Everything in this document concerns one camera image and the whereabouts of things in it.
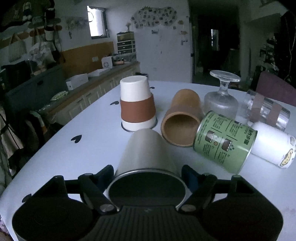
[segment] white box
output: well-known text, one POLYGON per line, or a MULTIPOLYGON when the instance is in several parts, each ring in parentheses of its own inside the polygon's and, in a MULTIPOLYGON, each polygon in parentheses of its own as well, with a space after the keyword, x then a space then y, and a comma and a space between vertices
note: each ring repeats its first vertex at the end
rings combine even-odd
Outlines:
POLYGON ((113 67, 112 56, 102 58, 102 66, 104 69, 110 69, 113 67))
POLYGON ((88 82, 88 80, 89 79, 87 77, 87 74, 79 74, 67 79, 66 84, 68 86, 68 90, 74 90, 80 85, 83 85, 86 82, 88 82))
POLYGON ((106 71, 109 71, 110 69, 97 69, 93 72, 90 72, 87 74, 87 77, 88 78, 92 78, 92 77, 98 77, 100 76, 101 74, 105 73, 106 71))

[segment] wall outlet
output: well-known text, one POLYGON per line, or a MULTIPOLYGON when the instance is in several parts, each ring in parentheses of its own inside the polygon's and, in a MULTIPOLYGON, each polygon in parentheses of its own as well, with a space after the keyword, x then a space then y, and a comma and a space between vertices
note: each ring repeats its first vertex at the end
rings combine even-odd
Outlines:
POLYGON ((98 56, 93 57, 92 60, 93 60, 93 62, 99 61, 99 57, 98 56))

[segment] chair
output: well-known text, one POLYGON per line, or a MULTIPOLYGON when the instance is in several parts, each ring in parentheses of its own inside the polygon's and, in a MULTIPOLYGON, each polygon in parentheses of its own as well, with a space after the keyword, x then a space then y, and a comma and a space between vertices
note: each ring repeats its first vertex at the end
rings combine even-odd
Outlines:
POLYGON ((296 89, 267 71, 260 74, 256 92, 296 107, 296 89))

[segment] doorway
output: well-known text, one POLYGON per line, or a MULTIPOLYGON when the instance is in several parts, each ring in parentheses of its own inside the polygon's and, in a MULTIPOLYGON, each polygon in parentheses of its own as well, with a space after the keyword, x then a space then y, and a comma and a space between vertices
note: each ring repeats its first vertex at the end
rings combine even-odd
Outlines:
POLYGON ((189 1, 194 53, 192 82, 219 86, 211 70, 239 73, 239 12, 236 1, 189 1))

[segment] green tin can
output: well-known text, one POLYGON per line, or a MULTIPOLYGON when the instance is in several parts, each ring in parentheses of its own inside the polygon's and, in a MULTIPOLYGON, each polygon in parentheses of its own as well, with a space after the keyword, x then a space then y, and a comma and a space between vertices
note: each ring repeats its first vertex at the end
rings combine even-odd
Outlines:
POLYGON ((252 128, 210 111, 197 129, 193 149, 238 174, 256 136, 252 128))

